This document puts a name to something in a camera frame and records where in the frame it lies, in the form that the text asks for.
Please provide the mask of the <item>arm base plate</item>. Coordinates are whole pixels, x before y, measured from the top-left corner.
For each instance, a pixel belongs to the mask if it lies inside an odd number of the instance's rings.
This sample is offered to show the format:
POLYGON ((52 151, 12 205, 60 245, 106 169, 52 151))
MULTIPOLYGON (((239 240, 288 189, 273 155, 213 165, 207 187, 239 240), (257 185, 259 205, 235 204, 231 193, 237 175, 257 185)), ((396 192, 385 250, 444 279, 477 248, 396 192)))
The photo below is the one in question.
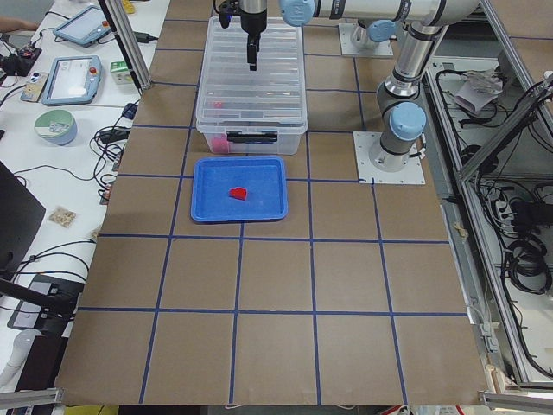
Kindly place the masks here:
POLYGON ((355 131, 353 133, 359 182, 425 185, 422 166, 424 154, 420 154, 416 143, 412 143, 409 153, 395 156, 381 147, 381 135, 382 133, 377 131, 355 131))
POLYGON ((390 59, 393 56, 391 38, 396 33, 396 24, 379 20, 365 24, 340 23, 341 54, 351 57, 390 59))

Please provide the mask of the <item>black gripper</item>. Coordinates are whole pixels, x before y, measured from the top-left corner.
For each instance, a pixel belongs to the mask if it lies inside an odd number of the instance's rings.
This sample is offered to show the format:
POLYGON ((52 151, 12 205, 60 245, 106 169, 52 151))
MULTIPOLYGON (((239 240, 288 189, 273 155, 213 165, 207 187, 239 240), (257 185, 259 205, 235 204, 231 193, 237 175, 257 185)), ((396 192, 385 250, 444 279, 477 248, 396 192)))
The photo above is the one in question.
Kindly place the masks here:
POLYGON ((241 28, 248 34, 247 62, 251 71, 257 70, 260 35, 267 26, 266 0, 239 0, 241 28))

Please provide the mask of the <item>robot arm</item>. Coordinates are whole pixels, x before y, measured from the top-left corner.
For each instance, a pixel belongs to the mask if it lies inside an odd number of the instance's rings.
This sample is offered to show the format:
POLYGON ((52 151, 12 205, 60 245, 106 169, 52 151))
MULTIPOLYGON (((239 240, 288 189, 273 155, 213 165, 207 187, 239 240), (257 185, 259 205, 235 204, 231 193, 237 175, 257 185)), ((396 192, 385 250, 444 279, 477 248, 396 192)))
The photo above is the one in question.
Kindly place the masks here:
POLYGON ((414 102, 420 79, 449 25, 470 15, 476 1, 281 1, 284 21, 301 27, 314 17, 407 22, 409 28, 391 74, 378 87, 385 129, 369 150, 373 166, 396 173, 407 163, 413 143, 426 126, 424 110, 414 102))
POLYGON ((358 20, 350 40, 357 50, 370 50, 389 41, 396 33, 396 23, 392 20, 358 20))

